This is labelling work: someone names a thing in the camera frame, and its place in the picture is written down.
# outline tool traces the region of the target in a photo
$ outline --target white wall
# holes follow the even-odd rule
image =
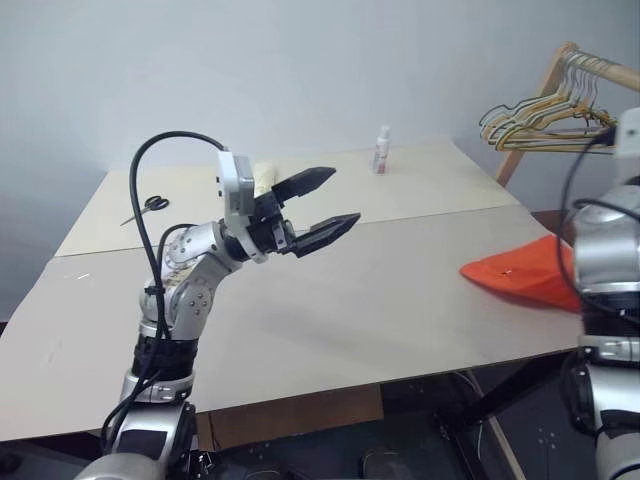
[[[637,68],[639,25],[637,0],[2,0],[0,319],[105,169],[154,133],[291,154],[371,146],[388,122],[397,144],[453,138],[493,172],[482,113],[533,92],[568,40]],[[614,113],[638,101],[603,90]],[[178,143],[151,157],[211,161]],[[555,208],[568,160],[529,155],[510,189]],[[585,167],[585,193],[614,175]]]

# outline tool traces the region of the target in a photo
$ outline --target clothes hanger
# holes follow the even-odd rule
[[[483,128],[481,131],[482,138],[487,141],[495,141],[495,138],[492,135],[495,129],[500,129],[508,125],[510,123],[509,120],[517,121],[519,116],[525,115],[528,112],[527,108],[546,106],[548,105],[548,101],[553,103],[558,101],[558,99],[560,98],[564,98],[564,96],[567,94],[567,91],[571,90],[571,87],[568,86],[569,70],[574,60],[580,55],[575,51],[567,52],[567,54],[568,56],[563,55],[563,57],[561,57],[561,61],[564,63],[564,75],[554,93],[545,96],[532,97],[530,99],[524,100],[520,102],[515,109],[513,109],[513,112],[511,114],[509,114],[508,112],[496,111],[493,116],[485,119],[485,128]]]
[[[507,127],[517,127],[518,124],[526,121],[526,119],[536,111],[542,108],[549,108],[553,105],[562,104],[567,100],[567,98],[571,96],[571,93],[575,87],[575,70],[573,70],[572,67],[576,60],[582,57],[582,54],[575,51],[570,53],[571,55],[566,60],[563,79],[560,85],[558,85],[558,89],[554,93],[546,95],[544,97],[539,97],[537,101],[524,105],[522,108],[515,111],[513,115],[507,116],[501,121],[493,121],[491,125],[488,125],[488,135],[484,136],[484,139],[490,145],[494,145],[498,142],[500,137],[500,135],[498,135],[498,132],[504,133],[504,129]]]
[[[580,64],[584,64],[587,61],[593,62],[594,59],[585,56],[579,60]],[[572,95],[566,102],[543,109],[542,111],[530,116],[526,122],[521,123],[518,126],[514,126],[514,128],[508,129],[507,131],[503,132],[495,144],[496,150],[511,150],[514,147],[516,147],[517,149],[522,149],[523,147],[536,146],[536,144],[525,146],[521,143],[518,144],[517,142],[515,144],[511,142],[507,145],[507,142],[510,142],[512,137],[516,136],[518,133],[521,133],[521,135],[524,134],[525,136],[529,136],[529,130],[544,130],[552,123],[565,118],[585,118],[587,120],[597,119],[603,126],[610,125],[611,119],[608,114],[606,114],[606,112],[604,112],[603,114],[601,112],[595,111],[592,108],[592,105],[594,105],[595,103],[595,96],[593,96],[593,100],[590,99],[594,91],[597,92],[596,88],[594,87],[592,77],[595,77],[595,75],[589,73],[587,70],[577,72],[572,81],[577,83],[579,88],[573,91]],[[585,133],[581,133],[578,138],[586,139],[587,135],[585,135]],[[575,141],[572,143],[558,143],[557,138],[550,138],[550,140],[551,142],[538,142],[537,146],[552,146],[555,148],[563,144],[575,144]]]
[[[577,56],[573,57],[573,61],[571,63],[582,64],[586,59],[586,56],[577,54]],[[555,99],[550,103],[545,102],[544,105],[538,105],[534,108],[527,109],[519,117],[514,118],[512,122],[504,122],[505,127],[510,125],[510,128],[502,130],[502,133],[496,137],[496,150],[503,150],[504,144],[516,132],[533,127],[536,127],[539,130],[544,129],[548,125],[550,125],[552,121],[575,116],[577,111],[576,107],[581,105],[581,102],[583,102],[583,92],[586,85],[585,73],[586,72],[584,71],[580,72],[577,68],[574,68],[571,71],[571,87],[569,90],[569,95],[558,97],[560,101],[558,101],[558,99]],[[547,119],[547,122],[545,124],[541,124],[541,122],[545,118]]]

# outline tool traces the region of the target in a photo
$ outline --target robotic arm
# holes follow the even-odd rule
[[[273,252],[302,257],[346,233],[360,214],[332,217],[296,236],[281,214],[284,202],[322,185],[335,169],[307,169],[254,198],[254,180],[247,157],[221,151],[219,195],[224,220],[182,231],[164,249],[161,275],[165,319],[170,338],[158,339],[158,307],[149,294],[153,279],[140,294],[142,318],[134,361],[126,373],[121,398],[130,397],[145,366],[148,384],[121,413],[112,430],[110,454],[89,465],[77,480],[191,478],[205,473],[202,456],[193,455],[195,407],[186,399],[194,382],[198,339],[220,282],[242,263],[263,263]]]
[[[638,131],[640,108],[628,110],[617,127],[618,157],[640,157]],[[595,439],[598,478],[639,479],[640,176],[588,203],[573,222],[584,334],[563,396],[573,425]]]

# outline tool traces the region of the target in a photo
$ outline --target wooden clothes rack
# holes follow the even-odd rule
[[[569,42],[556,50],[553,60],[551,61],[551,65],[544,77],[544,81],[542,82],[542,86],[538,90],[537,96],[541,97],[551,95],[558,89],[558,86],[564,76],[564,59],[569,52],[575,50],[579,50],[579,47],[573,42]],[[592,55],[592,57],[594,60],[600,58],[595,55]],[[622,85],[623,87],[640,92],[640,72],[638,70],[617,64],[611,64],[608,68],[602,70],[594,67],[594,65],[595,62],[582,62],[578,66],[574,65],[574,68],[590,72],[600,78],[607,79],[611,82],[617,83],[618,85]],[[524,154],[525,152],[516,150],[507,152],[504,160],[498,168],[498,172],[496,173],[496,181],[500,185],[503,187],[507,185]]]

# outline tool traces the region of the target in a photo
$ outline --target scissors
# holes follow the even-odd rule
[[[144,208],[140,213],[144,215],[149,210],[155,212],[156,210],[162,210],[163,208],[167,208],[168,206],[169,200],[167,200],[166,198],[162,198],[160,195],[154,195],[153,197],[149,197],[144,201]],[[135,218],[136,217],[134,216],[128,220],[125,220],[120,224],[120,226],[122,227],[123,225],[126,225],[127,223],[135,220]]]

